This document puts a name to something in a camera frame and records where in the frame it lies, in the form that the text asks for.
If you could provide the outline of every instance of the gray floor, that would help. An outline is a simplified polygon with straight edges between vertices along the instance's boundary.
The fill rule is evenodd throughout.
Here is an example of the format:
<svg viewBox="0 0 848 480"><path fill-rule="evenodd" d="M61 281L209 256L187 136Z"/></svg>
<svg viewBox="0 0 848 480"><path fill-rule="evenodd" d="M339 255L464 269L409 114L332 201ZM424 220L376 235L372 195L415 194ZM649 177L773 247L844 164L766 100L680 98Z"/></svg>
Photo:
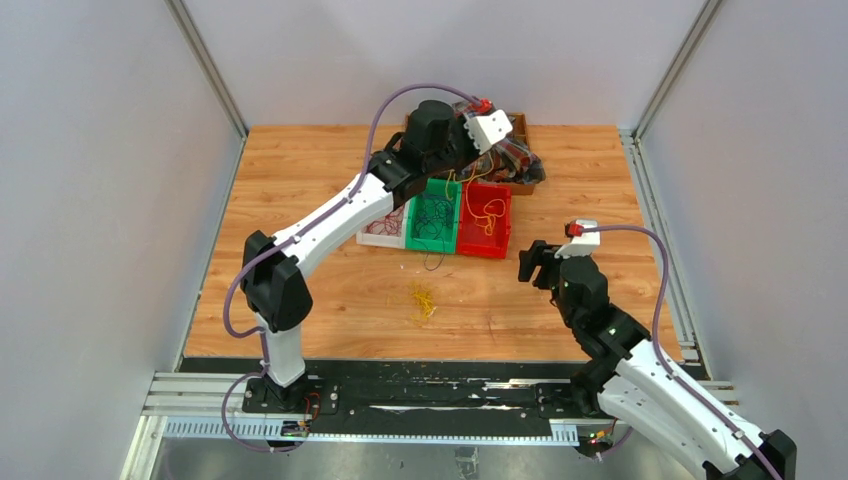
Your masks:
<svg viewBox="0 0 848 480"><path fill-rule="evenodd" d="M228 440L167 439L153 478L692 480L683 467L638 434L602 464L568 447L316 442L289 454L269 455L246 451Z"/></svg>

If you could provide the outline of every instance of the plastic tray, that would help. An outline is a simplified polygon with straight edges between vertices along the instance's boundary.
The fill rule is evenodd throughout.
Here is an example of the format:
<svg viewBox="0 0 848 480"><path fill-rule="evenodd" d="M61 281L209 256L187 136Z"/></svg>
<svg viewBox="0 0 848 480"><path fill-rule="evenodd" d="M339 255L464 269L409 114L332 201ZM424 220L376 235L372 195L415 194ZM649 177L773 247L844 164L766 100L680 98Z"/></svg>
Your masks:
<svg viewBox="0 0 848 480"><path fill-rule="evenodd" d="M509 235L512 232L509 221L512 192L509 187L472 182L470 185L466 184L462 193L465 198L459 215L456 253L475 257L506 258ZM471 212L478 216L484 215L486 204L495 199L503 200L504 204L495 202L487 211L491 213L503 211L504 215L494 218L492 235L486 235L486 221L475 218Z"/></svg>
<svg viewBox="0 0 848 480"><path fill-rule="evenodd" d="M450 198L445 197L447 181L431 178L424 193L409 202L407 215L406 248L434 253L456 253L456 235L459 231L459 208L462 204L462 186L456 182L448 185ZM445 200L450 211L444 209ZM430 218L438 217L443 222L436 224Z"/></svg>
<svg viewBox="0 0 848 480"><path fill-rule="evenodd" d="M384 218L389 218L392 215L400 215L400 231L398 235L367 233L368 227L356 232L356 243L360 245L371 245L373 247L388 247L388 248L406 248L406 223L407 223L406 206L401 206L394 212L386 215Z"/></svg>

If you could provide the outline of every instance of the white wall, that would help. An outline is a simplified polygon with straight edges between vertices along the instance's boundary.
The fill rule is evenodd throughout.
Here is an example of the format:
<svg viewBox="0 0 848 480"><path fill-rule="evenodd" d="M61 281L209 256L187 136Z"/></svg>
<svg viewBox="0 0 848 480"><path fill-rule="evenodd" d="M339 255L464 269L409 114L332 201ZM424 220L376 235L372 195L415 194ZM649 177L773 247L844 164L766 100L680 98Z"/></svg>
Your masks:
<svg viewBox="0 0 848 480"><path fill-rule="evenodd" d="M186 3L250 124L370 123L391 91L437 81L532 123L633 126L703 0Z"/></svg>
<svg viewBox="0 0 848 480"><path fill-rule="evenodd" d="M162 1L0 1L0 476L117 478L240 141Z"/></svg>
<svg viewBox="0 0 848 480"><path fill-rule="evenodd" d="M725 2L645 139L717 376L844 478L848 4Z"/></svg>

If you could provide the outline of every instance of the wooden table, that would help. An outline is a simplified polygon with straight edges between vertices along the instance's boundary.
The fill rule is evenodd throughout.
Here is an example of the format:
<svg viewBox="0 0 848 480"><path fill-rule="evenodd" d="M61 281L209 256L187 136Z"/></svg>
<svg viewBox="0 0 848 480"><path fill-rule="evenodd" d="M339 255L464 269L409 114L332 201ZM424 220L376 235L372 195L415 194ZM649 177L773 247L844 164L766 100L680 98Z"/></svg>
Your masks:
<svg viewBox="0 0 848 480"><path fill-rule="evenodd" d="M399 127L382 127L383 145ZM254 127L224 216L185 354L259 356L257 338L236 340L221 323L224 294L241 268L245 238L295 223L346 185L362 164L364 126ZM315 300L304 321L307 357L567 361L587 357L548 303L550 294L517 281L518 251L536 239L563 240L563 223L642 224L627 161L614 127L531 126L548 179L512 202L506 260L447 256L433 272L416 251L357 245L331 254L309 279ZM595 260L610 297L649 325L659 279L648 239L606 233ZM409 285L433 291L436 312L423 325ZM681 358L664 309L660 337ZM241 291L231 312L237 330L255 325Z"/></svg>

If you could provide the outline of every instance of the wooden tabletop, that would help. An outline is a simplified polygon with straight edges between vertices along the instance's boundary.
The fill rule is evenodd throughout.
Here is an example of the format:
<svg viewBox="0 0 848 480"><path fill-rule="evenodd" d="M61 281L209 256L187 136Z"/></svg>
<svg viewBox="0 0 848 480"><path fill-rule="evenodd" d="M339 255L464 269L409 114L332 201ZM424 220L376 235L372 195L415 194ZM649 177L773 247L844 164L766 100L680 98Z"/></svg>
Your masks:
<svg viewBox="0 0 848 480"><path fill-rule="evenodd" d="M399 127L381 127L383 145ZM241 268L245 238L296 223L342 189L362 164L364 126L253 127L197 306L185 354L259 356L257 338L236 340L221 323L224 294ZM548 303L550 294L519 283L518 251L533 240L563 240L576 217L601 225L642 224L627 160L614 127L530 126L548 179L531 196L514 196L506 260L449 255L433 271L416 251L357 245L350 239L308 280L315 306L304 321L306 357L430 360L585 360ZM659 278L647 237L605 233L594 254L612 301L649 326ZM436 311L421 324L409 294L419 283ZM231 318L255 326L241 291ZM680 347L668 309L660 340L675 359Z"/></svg>

